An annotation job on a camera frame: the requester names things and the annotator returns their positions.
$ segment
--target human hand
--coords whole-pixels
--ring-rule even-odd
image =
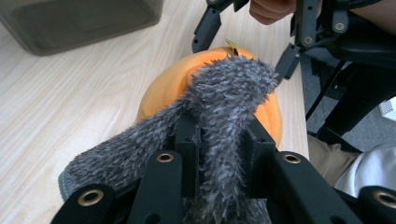
[[[269,25],[294,12],[296,0],[251,0],[250,15],[262,24]]]

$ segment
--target light wood surface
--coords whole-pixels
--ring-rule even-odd
[[[53,56],[31,55],[0,24],[0,223],[49,223],[62,206],[57,178],[80,152],[134,124],[150,82],[191,54],[204,0],[164,0],[147,29]],[[248,7],[221,13],[212,48],[229,38],[276,64],[291,41],[289,19],[264,26]],[[308,156],[300,69],[276,89],[280,150]]]

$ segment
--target furry gray toy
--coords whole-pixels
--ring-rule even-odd
[[[266,95],[276,87],[274,68],[246,57],[228,57],[198,70],[186,93],[153,117],[77,155],[60,175],[67,199],[92,183],[114,190],[141,177],[150,155],[175,134],[181,113],[203,130],[199,195],[185,200],[185,223],[268,223],[265,200],[244,191],[241,133]]]

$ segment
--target gray plastic bin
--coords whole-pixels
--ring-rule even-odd
[[[157,23],[163,0],[0,0],[0,21],[27,51],[50,55]]]

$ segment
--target person's leg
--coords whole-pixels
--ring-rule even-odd
[[[309,160],[330,186],[359,156],[341,150],[340,144],[328,145],[316,137],[308,135]]]
[[[382,30],[396,35],[396,1],[381,0],[367,7],[359,7],[351,11],[372,22]]]

